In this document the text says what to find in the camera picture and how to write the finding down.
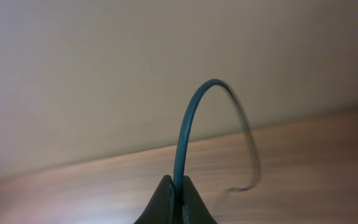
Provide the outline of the black right gripper ribbed left finger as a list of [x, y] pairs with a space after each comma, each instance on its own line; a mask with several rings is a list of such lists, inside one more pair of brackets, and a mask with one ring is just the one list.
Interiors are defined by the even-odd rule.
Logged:
[[174, 202], [172, 177], [164, 175], [145, 210], [134, 224], [172, 224]]

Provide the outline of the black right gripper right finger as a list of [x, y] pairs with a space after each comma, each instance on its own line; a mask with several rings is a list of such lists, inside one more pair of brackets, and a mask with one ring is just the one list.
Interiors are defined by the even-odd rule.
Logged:
[[217, 224], [187, 175], [183, 178], [182, 217], [184, 224]]

